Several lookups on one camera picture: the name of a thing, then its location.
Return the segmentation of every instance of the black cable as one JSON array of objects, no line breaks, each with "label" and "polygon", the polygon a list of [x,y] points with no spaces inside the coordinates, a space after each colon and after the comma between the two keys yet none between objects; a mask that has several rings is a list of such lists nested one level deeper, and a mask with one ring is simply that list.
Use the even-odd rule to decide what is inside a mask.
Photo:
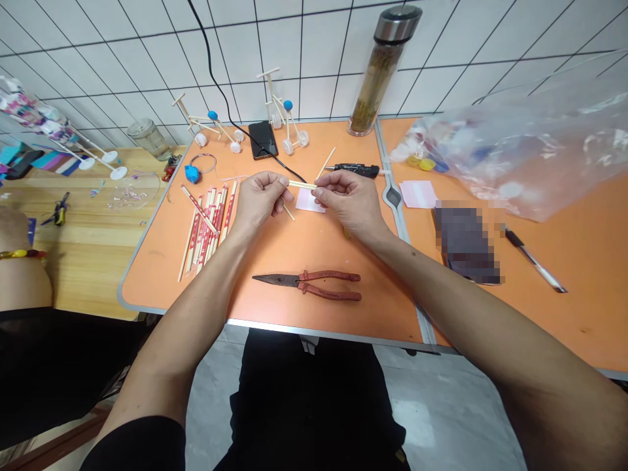
[{"label": "black cable", "polygon": [[244,129],[240,128],[236,123],[234,123],[234,121],[231,119],[231,112],[229,111],[229,101],[227,101],[227,97],[225,96],[225,94],[222,91],[222,88],[220,88],[220,85],[218,85],[218,82],[216,81],[216,79],[214,78],[214,74],[211,70],[211,52],[209,51],[209,41],[207,40],[207,34],[205,32],[205,28],[203,28],[203,24],[201,23],[201,19],[198,17],[198,13],[196,13],[196,10],[194,9],[194,5],[192,4],[192,0],[188,0],[188,4],[190,5],[190,8],[192,9],[192,13],[194,13],[194,17],[196,18],[196,21],[198,23],[198,27],[201,29],[201,32],[203,33],[203,38],[205,39],[205,47],[207,48],[207,61],[209,64],[209,76],[211,77],[211,79],[214,81],[214,85],[216,86],[216,88],[218,88],[218,91],[220,92],[220,94],[222,95],[222,97],[224,98],[224,103],[227,106],[227,117],[229,118],[229,122],[231,124],[233,124],[235,127],[237,127],[240,131],[242,131],[244,134],[246,134],[247,136],[249,136],[249,139],[251,140],[251,142],[255,143],[255,145],[257,147],[260,148],[260,151],[264,151],[266,152],[268,155],[270,155],[273,159],[277,160],[277,163],[284,167],[287,171],[289,171],[291,174],[293,174],[295,177],[297,177],[299,180],[301,180],[303,183],[307,183],[304,178],[299,175],[297,172],[295,172],[294,170],[291,170],[291,168],[289,168],[286,164],[284,164],[282,161],[280,161],[276,156],[274,156],[272,153],[268,152],[268,150],[266,150],[258,141],[256,141],[255,139],[253,139],[251,137],[251,135],[249,133],[247,133]]}]

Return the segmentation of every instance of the hand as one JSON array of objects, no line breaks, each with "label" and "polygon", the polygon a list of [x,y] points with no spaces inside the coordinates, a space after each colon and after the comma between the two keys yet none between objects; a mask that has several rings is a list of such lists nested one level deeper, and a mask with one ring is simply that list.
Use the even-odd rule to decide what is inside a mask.
[{"label": "hand", "polygon": [[294,196],[287,190],[288,179],[274,172],[260,172],[247,178],[240,186],[237,197],[237,213],[234,229],[256,232],[269,216],[283,212],[282,197],[292,201]]},{"label": "hand", "polygon": [[373,180],[347,170],[323,175],[314,182],[316,202],[333,209],[340,222],[363,242],[390,232],[381,216]]}]

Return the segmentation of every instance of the red-handled pliers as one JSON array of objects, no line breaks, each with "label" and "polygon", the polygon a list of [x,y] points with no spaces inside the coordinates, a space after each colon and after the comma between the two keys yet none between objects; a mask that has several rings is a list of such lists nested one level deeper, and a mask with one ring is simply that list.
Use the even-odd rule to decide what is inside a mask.
[{"label": "red-handled pliers", "polygon": [[300,275],[259,275],[253,277],[253,279],[270,283],[271,285],[299,288],[303,291],[303,294],[310,292],[316,296],[332,301],[360,301],[362,299],[362,295],[357,292],[330,292],[304,283],[304,281],[319,278],[338,278],[347,281],[360,281],[360,275],[356,273],[343,273],[342,271],[332,270],[315,271],[314,273],[308,273],[304,270]]}]

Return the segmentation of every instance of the pink sticky note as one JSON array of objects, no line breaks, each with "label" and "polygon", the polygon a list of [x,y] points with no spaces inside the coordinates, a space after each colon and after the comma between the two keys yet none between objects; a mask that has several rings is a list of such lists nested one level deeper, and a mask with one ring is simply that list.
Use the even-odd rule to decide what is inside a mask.
[{"label": "pink sticky note", "polygon": [[404,181],[399,184],[408,207],[433,208],[438,198],[428,180]]},{"label": "pink sticky note", "polygon": [[325,208],[321,205],[317,205],[314,202],[314,197],[310,190],[306,188],[299,188],[299,196],[296,198],[296,208],[305,209],[306,211],[316,211],[317,213],[324,213]]}]

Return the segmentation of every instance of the black pen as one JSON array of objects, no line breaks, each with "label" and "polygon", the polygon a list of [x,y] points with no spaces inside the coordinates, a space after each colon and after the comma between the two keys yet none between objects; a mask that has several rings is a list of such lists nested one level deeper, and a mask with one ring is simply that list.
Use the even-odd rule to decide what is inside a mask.
[{"label": "black pen", "polygon": [[561,292],[561,293],[567,292],[567,290],[563,288],[563,286],[558,282],[558,280],[556,280],[556,278],[554,278],[550,272],[548,272],[545,268],[543,268],[541,264],[537,262],[536,259],[532,255],[530,255],[530,252],[528,252],[528,250],[525,248],[525,245],[523,244],[521,239],[519,239],[514,232],[512,232],[507,227],[505,227],[504,231],[506,232],[506,239],[508,239],[512,245],[517,247],[521,251],[521,253],[525,255],[525,258],[527,258],[528,260],[532,262],[532,264],[535,266],[535,268],[541,274],[541,276],[545,279],[545,281],[547,281],[551,285],[551,287],[554,288],[555,292]]}]

